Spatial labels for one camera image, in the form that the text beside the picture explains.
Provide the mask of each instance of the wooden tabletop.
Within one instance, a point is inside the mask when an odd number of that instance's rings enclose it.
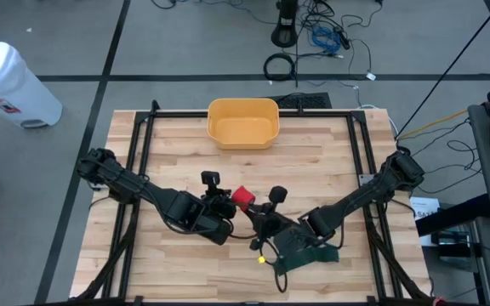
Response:
[[[389,117],[385,110],[366,110],[366,114],[379,167],[396,149]],[[135,111],[115,111],[106,143],[123,165],[134,116]],[[218,171],[220,188],[235,190],[244,185],[256,195],[257,202],[266,201],[271,187],[281,185],[288,189],[288,196],[277,210],[290,218],[335,203],[358,187],[343,118],[281,118],[279,136],[268,150],[219,150],[208,137],[206,126],[206,119],[156,118],[147,164],[152,183],[199,196],[206,189],[200,172]],[[356,131],[363,168],[368,169],[358,124]],[[135,172],[143,138],[141,133]],[[106,191],[98,192],[94,200],[104,196]],[[396,199],[409,203],[404,194],[397,194]],[[70,296],[82,292],[108,258],[116,214],[117,203],[111,199],[92,207]],[[413,214],[390,204],[387,218],[396,258],[428,293],[429,276]],[[243,214],[238,212],[233,221],[236,235],[253,233]],[[337,244],[339,235],[338,229],[331,242]],[[364,302],[368,295],[377,296],[361,210],[345,219],[345,244],[339,251],[339,262],[311,263],[290,271],[285,293],[276,289],[272,267],[258,263],[259,254],[249,250],[249,242],[229,238],[223,246],[217,246],[200,235],[176,234],[165,227],[154,206],[143,201],[127,298],[142,295],[146,301]],[[391,296],[388,269],[383,259],[382,263],[387,294]],[[122,260],[116,268],[114,292],[121,267]]]

